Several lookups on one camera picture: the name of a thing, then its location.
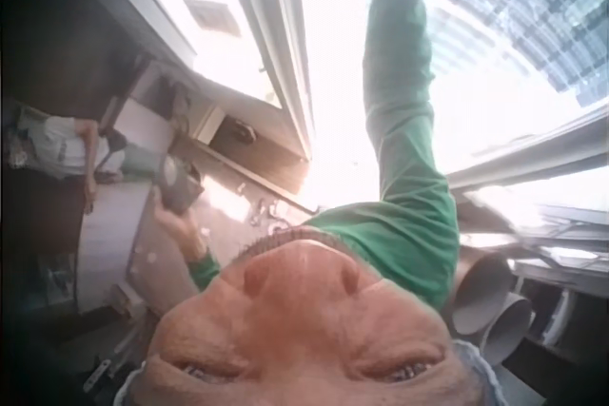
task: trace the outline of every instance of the ceiling vent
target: ceiling vent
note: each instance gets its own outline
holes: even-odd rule
[[[203,30],[217,30],[241,37],[239,25],[227,4],[208,0],[184,0],[190,14]]]

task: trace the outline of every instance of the glass roof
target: glass roof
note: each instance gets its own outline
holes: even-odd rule
[[[376,195],[362,103],[369,1],[303,0],[314,157],[349,171],[326,192],[327,205]],[[608,0],[423,1],[436,75],[434,148],[443,172],[606,104]]]

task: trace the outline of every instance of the eye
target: eye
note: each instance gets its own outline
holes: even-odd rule
[[[413,363],[411,365],[405,365],[389,375],[379,378],[379,381],[388,383],[404,382],[405,380],[413,379],[421,373],[424,373],[431,368],[431,366],[430,363]]]
[[[182,371],[191,377],[195,377],[208,384],[228,384],[233,382],[239,375],[222,370],[214,370],[204,366],[188,364]]]
[[[397,368],[370,370],[364,373],[366,377],[376,380],[377,382],[396,383],[405,382],[414,379],[425,371],[429,370],[436,363],[417,362],[405,363]]]

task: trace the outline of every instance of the hand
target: hand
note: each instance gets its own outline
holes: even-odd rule
[[[206,245],[199,235],[192,209],[177,216],[163,206],[161,190],[154,186],[154,219],[177,242],[186,261],[199,261],[206,255]]]
[[[97,182],[95,182],[95,178],[86,178],[85,214],[91,214],[93,212],[93,204],[95,203],[95,197],[97,197]]]

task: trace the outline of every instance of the black phone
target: black phone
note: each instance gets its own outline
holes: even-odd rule
[[[180,162],[167,156],[157,177],[163,206],[178,216],[186,213],[203,192],[196,176],[198,172],[188,173]]]

